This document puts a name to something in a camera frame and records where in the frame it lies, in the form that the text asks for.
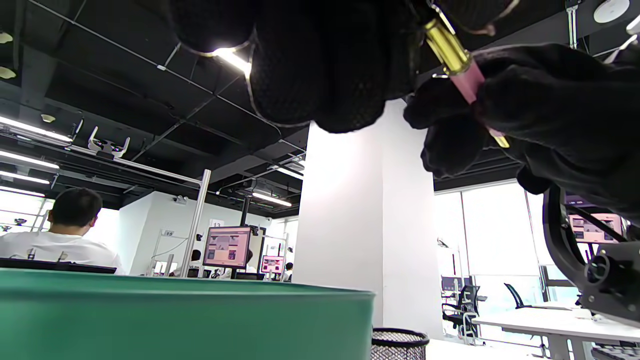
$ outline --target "white pillar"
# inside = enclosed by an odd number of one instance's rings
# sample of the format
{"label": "white pillar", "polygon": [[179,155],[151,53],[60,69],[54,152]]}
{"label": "white pillar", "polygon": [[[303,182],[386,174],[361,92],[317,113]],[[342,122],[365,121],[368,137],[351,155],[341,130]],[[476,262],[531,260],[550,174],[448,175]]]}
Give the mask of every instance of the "white pillar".
{"label": "white pillar", "polygon": [[375,125],[329,134],[311,125],[293,281],[375,292],[374,326],[442,338],[433,178],[425,131],[389,101]]}

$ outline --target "white desk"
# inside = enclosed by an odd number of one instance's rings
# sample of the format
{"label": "white desk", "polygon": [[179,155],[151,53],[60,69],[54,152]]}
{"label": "white desk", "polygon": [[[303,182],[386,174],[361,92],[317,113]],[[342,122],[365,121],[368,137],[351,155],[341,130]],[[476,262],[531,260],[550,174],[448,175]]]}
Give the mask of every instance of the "white desk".
{"label": "white desk", "polygon": [[531,360],[528,356],[488,347],[471,347],[443,340],[431,340],[426,347],[426,359]]}
{"label": "white desk", "polygon": [[562,301],[537,302],[532,306],[539,309],[551,309],[551,310],[580,309],[580,306],[576,305],[575,303],[562,302]]}
{"label": "white desk", "polygon": [[480,316],[474,323],[502,327],[503,331],[546,336],[549,351],[557,360],[570,360],[567,340],[571,340],[575,360],[586,360],[591,342],[618,344],[640,342],[640,329],[612,320],[595,322],[588,310],[553,310],[525,307],[501,314]]}

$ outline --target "white t-shirt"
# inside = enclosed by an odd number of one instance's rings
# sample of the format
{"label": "white t-shirt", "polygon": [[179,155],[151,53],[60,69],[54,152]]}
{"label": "white t-shirt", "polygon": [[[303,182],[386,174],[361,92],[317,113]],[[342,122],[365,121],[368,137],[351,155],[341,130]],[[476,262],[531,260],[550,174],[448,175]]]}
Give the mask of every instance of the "white t-shirt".
{"label": "white t-shirt", "polygon": [[44,231],[0,236],[0,258],[27,259],[30,249],[33,249],[35,260],[57,261],[64,252],[66,257],[61,261],[116,268],[117,275],[126,275],[118,254],[103,243],[80,235]]}
{"label": "white t-shirt", "polygon": [[284,272],[284,276],[282,277],[283,281],[291,280],[291,275],[293,275],[293,270],[287,270]]}

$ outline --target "green bin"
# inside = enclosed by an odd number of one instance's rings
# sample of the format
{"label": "green bin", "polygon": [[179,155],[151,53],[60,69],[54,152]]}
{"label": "green bin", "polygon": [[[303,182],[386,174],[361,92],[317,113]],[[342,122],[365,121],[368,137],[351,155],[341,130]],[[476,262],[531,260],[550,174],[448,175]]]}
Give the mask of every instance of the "green bin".
{"label": "green bin", "polygon": [[374,295],[256,281],[0,269],[11,360],[369,360]]}

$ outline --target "gloved hand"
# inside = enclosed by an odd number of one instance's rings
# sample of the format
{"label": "gloved hand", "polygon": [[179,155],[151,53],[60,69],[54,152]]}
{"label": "gloved hand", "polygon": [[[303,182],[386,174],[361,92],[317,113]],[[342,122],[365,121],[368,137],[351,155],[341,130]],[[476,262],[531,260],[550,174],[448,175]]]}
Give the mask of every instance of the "gloved hand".
{"label": "gloved hand", "polygon": [[[474,33],[516,0],[436,0]],[[373,124],[386,100],[413,92],[426,0],[168,0],[171,24],[199,54],[248,46],[254,110],[281,126],[315,120],[343,133]]]}
{"label": "gloved hand", "polygon": [[640,70],[603,64],[559,44],[475,55],[486,83],[469,106],[448,79],[425,82],[404,117],[429,128],[422,159],[436,177],[464,171],[485,147],[485,126],[507,135],[503,149],[525,166],[532,193],[550,182],[640,224]]}

